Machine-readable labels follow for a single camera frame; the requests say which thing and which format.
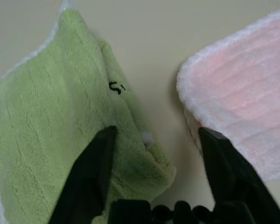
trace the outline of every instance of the green towel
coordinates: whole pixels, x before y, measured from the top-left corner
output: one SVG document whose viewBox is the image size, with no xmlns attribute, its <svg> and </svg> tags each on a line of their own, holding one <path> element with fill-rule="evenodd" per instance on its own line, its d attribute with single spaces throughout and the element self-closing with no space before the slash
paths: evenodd
<svg viewBox="0 0 280 224">
<path fill-rule="evenodd" d="M 108 43 L 64 8 L 45 45 L 0 82 L 0 222 L 44 224 L 94 135 L 118 128 L 107 205 L 151 201 L 175 167 L 153 137 Z M 106 223 L 107 210 L 93 223 Z"/>
</svg>

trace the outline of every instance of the clip jaw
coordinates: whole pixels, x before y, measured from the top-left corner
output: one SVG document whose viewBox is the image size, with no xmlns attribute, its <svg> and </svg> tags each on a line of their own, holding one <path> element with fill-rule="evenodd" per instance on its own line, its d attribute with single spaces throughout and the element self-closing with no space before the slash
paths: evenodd
<svg viewBox="0 0 280 224">
<path fill-rule="evenodd" d="M 49 224 L 90 224 L 105 208 L 116 127 L 96 134 L 74 162 Z"/>
</svg>

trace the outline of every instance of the pink towel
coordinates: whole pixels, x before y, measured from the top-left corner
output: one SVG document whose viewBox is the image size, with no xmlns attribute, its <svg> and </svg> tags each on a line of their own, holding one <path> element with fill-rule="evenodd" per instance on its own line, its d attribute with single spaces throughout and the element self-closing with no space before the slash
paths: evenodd
<svg viewBox="0 0 280 224">
<path fill-rule="evenodd" d="M 177 90 L 188 123 L 193 114 L 264 180 L 280 179 L 280 9 L 191 56 Z"/>
</svg>

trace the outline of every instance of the beige wall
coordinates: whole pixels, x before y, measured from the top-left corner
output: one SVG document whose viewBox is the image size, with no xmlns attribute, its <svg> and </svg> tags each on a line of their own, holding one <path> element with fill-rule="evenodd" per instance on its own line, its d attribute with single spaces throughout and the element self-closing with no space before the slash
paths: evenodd
<svg viewBox="0 0 280 224">
<path fill-rule="evenodd" d="M 203 163 L 189 138 L 175 90 L 180 64 L 280 7 L 280 0 L 77 0 L 87 25 L 112 46 L 178 175 L 154 204 L 212 207 Z M 37 48 L 56 18 L 57 0 L 0 0 L 0 76 Z M 280 181 L 268 184 L 280 204 Z"/>
</svg>

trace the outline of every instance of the microfiber cloth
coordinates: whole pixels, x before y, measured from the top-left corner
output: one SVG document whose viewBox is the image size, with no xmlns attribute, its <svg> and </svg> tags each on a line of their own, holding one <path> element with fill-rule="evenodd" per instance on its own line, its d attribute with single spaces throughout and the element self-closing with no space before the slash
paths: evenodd
<svg viewBox="0 0 280 224">
<path fill-rule="evenodd" d="M 280 179 L 280 9 L 187 59 L 177 90 L 193 136 L 199 122 L 222 132 L 264 180 Z"/>
<path fill-rule="evenodd" d="M 64 2 L 48 40 L 0 81 L 0 223 L 47 223 L 75 159 L 116 126 L 110 202 L 151 201 L 175 167 L 106 41 Z"/>
</svg>

